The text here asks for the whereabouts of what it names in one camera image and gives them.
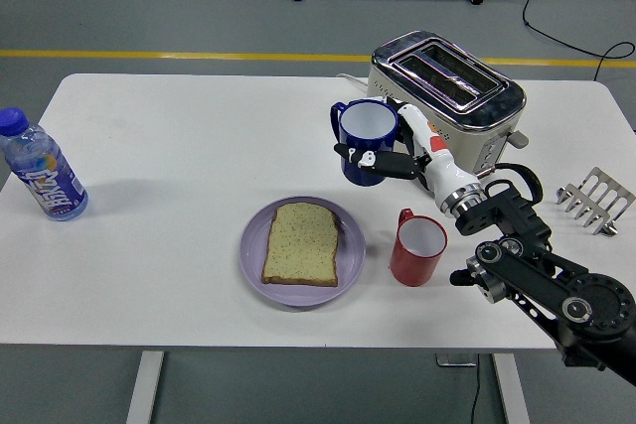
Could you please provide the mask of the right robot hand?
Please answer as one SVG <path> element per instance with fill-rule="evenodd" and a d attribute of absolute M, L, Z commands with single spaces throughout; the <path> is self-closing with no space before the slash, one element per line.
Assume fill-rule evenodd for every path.
<path fill-rule="evenodd" d="M 336 103 L 330 111 L 332 129 L 350 181 L 372 186 L 383 178 L 422 177 L 436 206 L 458 216 L 485 200 L 480 181 L 456 163 L 432 123 L 414 105 L 394 108 L 376 99 Z"/>

